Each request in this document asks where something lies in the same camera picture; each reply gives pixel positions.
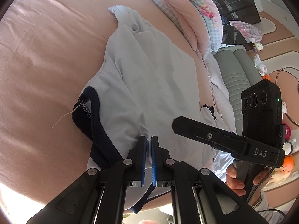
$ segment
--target wrist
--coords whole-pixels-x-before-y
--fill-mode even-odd
[[[260,189],[257,189],[255,193],[253,194],[252,198],[248,202],[248,204],[252,207],[255,208],[259,205],[262,199],[262,193]]]

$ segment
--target finger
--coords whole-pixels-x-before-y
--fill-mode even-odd
[[[228,166],[228,168],[226,169],[226,173],[233,179],[237,177],[237,169],[234,167],[233,164]]]
[[[232,189],[232,191],[235,192],[238,196],[243,196],[244,194],[246,194],[245,189]]]
[[[263,171],[256,175],[256,177],[253,180],[253,184],[258,185],[266,177],[270,170],[270,168],[266,167]]]
[[[245,187],[244,183],[239,179],[234,179],[228,174],[226,175],[226,182],[228,187],[231,189],[243,189]]]

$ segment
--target human hand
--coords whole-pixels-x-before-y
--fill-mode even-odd
[[[254,185],[258,185],[269,173],[271,168],[265,167],[263,171],[261,171],[253,180]],[[232,189],[237,195],[243,196],[246,194],[246,191],[244,189],[245,185],[244,183],[237,179],[237,169],[234,167],[233,164],[229,165],[226,169],[226,185]],[[265,187],[265,185],[268,183],[268,181],[271,179],[270,176],[258,187],[258,189],[253,194],[251,200],[249,201],[249,205],[253,205],[256,203],[260,197],[261,189]]]

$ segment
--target metal screw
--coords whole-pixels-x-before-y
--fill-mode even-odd
[[[202,175],[209,175],[210,174],[210,170],[208,170],[207,168],[203,168],[200,170]]]
[[[174,164],[174,160],[171,159],[171,158],[169,158],[169,159],[166,159],[165,163],[168,164],[168,165],[173,165]]]
[[[131,165],[133,163],[133,161],[132,161],[132,159],[127,158],[123,161],[123,163],[124,163],[124,165]]]
[[[89,175],[95,175],[97,173],[97,171],[98,170],[96,168],[90,168],[90,169],[87,170],[87,173]]]

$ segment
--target bracelet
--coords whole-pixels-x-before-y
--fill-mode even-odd
[[[260,193],[260,196],[259,196],[258,200],[257,200],[254,204],[252,204],[251,207],[254,209],[254,208],[256,208],[261,202],[262,202],[262,193]]]

